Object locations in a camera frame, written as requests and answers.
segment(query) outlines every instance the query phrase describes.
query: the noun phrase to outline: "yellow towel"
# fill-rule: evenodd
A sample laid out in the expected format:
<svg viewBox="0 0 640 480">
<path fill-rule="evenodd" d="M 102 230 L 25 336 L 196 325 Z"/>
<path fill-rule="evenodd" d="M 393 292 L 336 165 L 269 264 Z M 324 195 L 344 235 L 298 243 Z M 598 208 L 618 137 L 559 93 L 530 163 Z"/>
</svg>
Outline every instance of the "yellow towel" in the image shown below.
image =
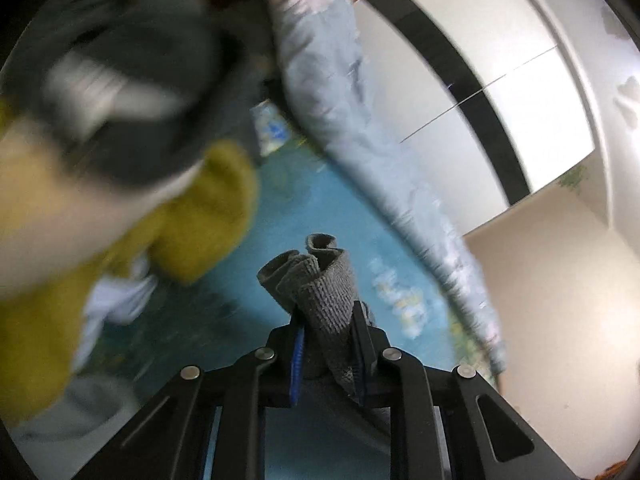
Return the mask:
<svg viewBox="0 0 640 480">
<path fill-rule="evenodd" d="M 22 116 L 0 130 L 0 301 L 103 253 L 183 194 L 202 168 L 144 189 L 121 189 L 78 167 L 69 171 L 40 128 Z"/>
<path fill-rule="evenodd" d="M 77 269 L 0 301 L 4 423 L 27 420 L 62 393 L 80 339 L 82 309 L 103 273 L 126 274 L 131 261 L 147 250 L 169 276 L 194 282 L 240 243 L 255 213 L 257 190 L 255 170 L 243 150 L 228 140 L 216 142 L 183 195 L 156 208 Z"/>
</svg>

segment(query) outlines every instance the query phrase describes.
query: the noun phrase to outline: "gray cloth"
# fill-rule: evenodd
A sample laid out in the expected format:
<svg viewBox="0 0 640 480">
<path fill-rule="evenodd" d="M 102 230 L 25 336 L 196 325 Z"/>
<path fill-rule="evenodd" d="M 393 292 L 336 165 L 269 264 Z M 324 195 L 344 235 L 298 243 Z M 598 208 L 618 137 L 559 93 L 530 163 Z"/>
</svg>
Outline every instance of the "gray cloth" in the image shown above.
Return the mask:
<svg viewBox="0 0 640 480">
<path fill-rule="evenodd" d="M 262 79 L 206 0 L 48 0 L 2 94 L 50 126 L 70 168 L 133 187 L 191 167 L 222 137 L 257 158 Z"/>
<path fill-rule="evenodd" d="M 9 434 L 40 480 L 69 480 L 136 414 L 130 384 L 74 377 L 64 395 Z"/>
<path fill-rule="evenodd" d="M 365 410 L 355 393 L 351 365 L 351 315 L 358 289 L 348 253 L 334 237 L 306 238 L 309 254 L 287 251 L 258 272 L 258 281 L 288 312 L 305 316 L 303 391 L 334 421 L 365 443 L 390 452 L 388 410 Z M 369 309 L 364 312 L 372 324 Z"/>
<path fill-rule="evenodd" d="M 308 135 L 356 183 L 442 284 L 487 350 L 506 367 L 482 271 L 425 182 L 420 163 L 372 105 L 351 0 L 267 0 L 287 103 Z"/>
</svg>

